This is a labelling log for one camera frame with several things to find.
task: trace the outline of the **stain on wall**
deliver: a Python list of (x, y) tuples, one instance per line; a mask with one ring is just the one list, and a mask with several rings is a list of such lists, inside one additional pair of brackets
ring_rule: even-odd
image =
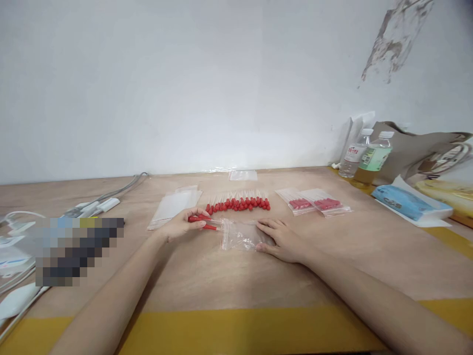
[(361, 75), (363, 81), (374, 72), (391, 82), (391, 74), (403, 67), (433, 5), (433, 0), (398, 0), (396, 8), (386, 12)]

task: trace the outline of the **white wall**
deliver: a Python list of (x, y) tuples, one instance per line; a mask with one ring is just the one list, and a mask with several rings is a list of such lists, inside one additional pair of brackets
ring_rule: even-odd
[(326, 165), (369, 110), (473, 131), (466, 0), (435, 1), (391, 83), (361, 81), (393, 6), (0, 0), (0, 183)]

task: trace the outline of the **yellow bag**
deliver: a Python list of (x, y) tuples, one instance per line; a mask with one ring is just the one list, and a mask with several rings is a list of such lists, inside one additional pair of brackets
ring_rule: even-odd
[(454, 181), (424, 180), (415, 184), (414, 188), (451, 206), (453, 216), (450, 218), (473, 228), (473, 185)]

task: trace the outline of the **water bottle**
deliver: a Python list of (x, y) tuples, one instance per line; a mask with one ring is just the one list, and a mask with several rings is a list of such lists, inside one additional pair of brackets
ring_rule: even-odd
[(361, 158), (363, 157), (368, 144), (370, 144), (371, 133), (373, 133), (373, 130), (370, 128), (362, 129), (356, 142), (348, 147), (345, 158), (340, 164), (340, 168), (338, 170), (338, 174), (341, 177), (352, 178), (355, 176), (355, 172), (358, 169), (358, 165), (360, 165)]
[(378, 139), (370, 143), (350, 184), (357, 188), (368, 188), (371, 186), (389, 153), (393, 150), (393, 146), (389, 141), (393, 136), (394, 132), (383, 131), (379, 134)]

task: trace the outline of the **table surface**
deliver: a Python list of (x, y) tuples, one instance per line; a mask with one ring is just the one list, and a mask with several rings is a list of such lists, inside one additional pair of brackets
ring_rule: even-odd
[[(27, 210), (58, 217), (129, 180), (117, 177), (0, 186), (0, 213)], [(96, 260), (87, 277), (80, 279), (80, 286), (54, 287), (45, 293), (2, 344), (2, 354), (46, 354), (72, 317), (152, 233), (146, 227), (161, 198), (192, 184), (203, 190), (199, 202), (203, 206), (225, 191), (266, 190), (271, 211), (227, 211), (216, 216), (281, 218), (323, 251), (402, 291), (473, 335), (473, 319), (467, 316), (473, 312), (470, 242), (445, 228), (417, 228), (326, 167), (317, 167), (262, 170), (258, 181), (228, 181), (227, 173), (144, 178), (103, 215), (125, 218), (125, 237), (117, 240), (117, 247), (108, 251), (108, 257)], [(354, 212), (328, 219), (318, 213), (293, 216), (274, 192), (286, 187), (322, 188)], [(121, 354), (383, 349), (307, 268), (270, 255), (223, 251), (221, 237), (220, 232), (202, 231), (166, 245), (122, 340)]]

